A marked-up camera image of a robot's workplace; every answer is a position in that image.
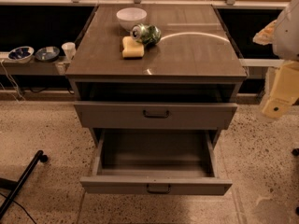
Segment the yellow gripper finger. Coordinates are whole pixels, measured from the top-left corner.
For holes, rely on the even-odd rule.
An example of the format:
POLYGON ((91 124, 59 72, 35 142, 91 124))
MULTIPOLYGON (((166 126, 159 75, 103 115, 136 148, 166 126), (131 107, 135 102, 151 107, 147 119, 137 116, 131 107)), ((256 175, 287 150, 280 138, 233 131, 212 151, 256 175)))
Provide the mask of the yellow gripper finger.
POLYGON ((279 119, 299 99, 299 62, 285 61, 270 67, 265 78, 265 95, 260 110, 268 119, 279 119))
POLYGON ((277 21, 273 20, 268 23, 260 32, 253 37, 253 42, 259 45, 269 45, 273 42, 274 31, 277 21))

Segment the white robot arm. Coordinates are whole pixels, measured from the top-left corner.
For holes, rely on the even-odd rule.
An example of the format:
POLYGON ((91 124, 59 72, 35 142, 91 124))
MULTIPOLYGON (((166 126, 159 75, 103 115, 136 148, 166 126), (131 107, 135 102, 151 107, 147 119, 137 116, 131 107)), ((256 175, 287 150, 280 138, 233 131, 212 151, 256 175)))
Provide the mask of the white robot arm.
POLYGON ((299 99, 299 0, 291 2, 278 17, 253 37, 260 45, 272 45, 283 60, 278 68, 268 70, 261 115, 276 120, 285 115, 299 99))

